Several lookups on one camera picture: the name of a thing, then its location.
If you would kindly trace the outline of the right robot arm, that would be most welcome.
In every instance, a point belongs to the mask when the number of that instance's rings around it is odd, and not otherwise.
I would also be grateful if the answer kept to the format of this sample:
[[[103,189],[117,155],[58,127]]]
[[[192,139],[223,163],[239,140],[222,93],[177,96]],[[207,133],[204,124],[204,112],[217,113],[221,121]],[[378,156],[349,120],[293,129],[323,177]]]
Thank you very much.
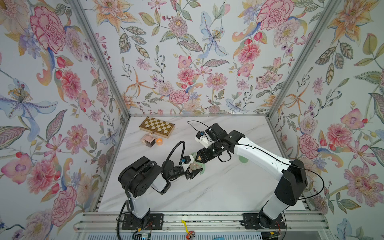
[[[275,155],[238,131],[227,133],[215,123],[204,131],[198,131],[195,140],[204,146],[197,153],[199,163],[205,164],[219,158],[224,152],[236,154],[256,164],[279,181],[274,194],[260,210],[259,215],[266,220],[274,221],[288,207],[294,206],[308,186],[306,173],[311,170],[305,168],[302,161],[290,161]]]

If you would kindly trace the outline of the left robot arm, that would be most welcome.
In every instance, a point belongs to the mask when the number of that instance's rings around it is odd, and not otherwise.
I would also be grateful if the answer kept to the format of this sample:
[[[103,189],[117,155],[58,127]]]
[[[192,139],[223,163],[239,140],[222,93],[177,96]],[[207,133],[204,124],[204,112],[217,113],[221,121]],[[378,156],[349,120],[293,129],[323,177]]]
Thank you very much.
[[[142,157],[121,171],[118,181],[128,198],[128,210],[134,217],[142,220],[150,214],[146,198],[149,188],[163,195],[171,182],[182,177],[192,180],[203,171],[193,155],[184,155],[185,148],[184,141],[177,143],[161,166]]]

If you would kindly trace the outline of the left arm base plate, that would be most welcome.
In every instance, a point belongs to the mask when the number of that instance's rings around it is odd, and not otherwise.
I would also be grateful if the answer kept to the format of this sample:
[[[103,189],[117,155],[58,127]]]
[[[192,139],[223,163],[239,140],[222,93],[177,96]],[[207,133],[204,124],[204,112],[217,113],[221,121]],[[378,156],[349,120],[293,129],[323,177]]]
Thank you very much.
[[[164,214],[147,214],[142,219],[133,214],[125,214],[120,221],[122,230],[138,230],[147,228],[149,230],[162,230],[164,224]]]

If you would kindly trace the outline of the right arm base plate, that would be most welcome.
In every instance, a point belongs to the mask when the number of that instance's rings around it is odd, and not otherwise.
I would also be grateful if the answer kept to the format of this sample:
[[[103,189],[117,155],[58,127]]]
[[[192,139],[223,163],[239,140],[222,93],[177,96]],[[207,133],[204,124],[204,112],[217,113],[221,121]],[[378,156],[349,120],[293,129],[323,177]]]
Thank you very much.
[[[242,217],[243,220],[240,223],[246,230],[285,230],[287,228],[282,214],[274,220],[259,213],[244,213]]]

